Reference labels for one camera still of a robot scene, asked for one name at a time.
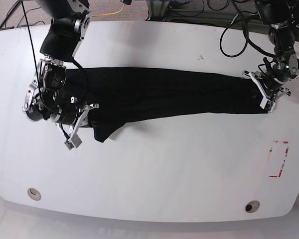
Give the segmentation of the black t-shirt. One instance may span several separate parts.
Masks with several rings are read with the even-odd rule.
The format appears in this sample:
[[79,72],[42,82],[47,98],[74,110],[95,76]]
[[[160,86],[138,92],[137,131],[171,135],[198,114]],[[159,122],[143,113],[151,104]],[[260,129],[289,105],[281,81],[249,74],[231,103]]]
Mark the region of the black t-shirt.
[[86,97],[99,107],[89,112],[88,127],[104,142],[130,122],[201,113],[266,114],[262,95],[247,78],[157,68],[68,69],[60,100],[50,97],[48,106],[60,106],[74,116],[70,98]]

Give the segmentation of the red tape rectangle marking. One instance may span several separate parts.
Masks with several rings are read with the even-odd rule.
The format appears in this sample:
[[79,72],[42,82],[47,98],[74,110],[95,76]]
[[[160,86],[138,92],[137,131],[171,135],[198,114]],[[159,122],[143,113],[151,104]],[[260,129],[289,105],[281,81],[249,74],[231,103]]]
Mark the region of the red tape rectangle marking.
[[289,151],[288,141],[274,141],[270,148],[266,174],[269,178],[280,178]]

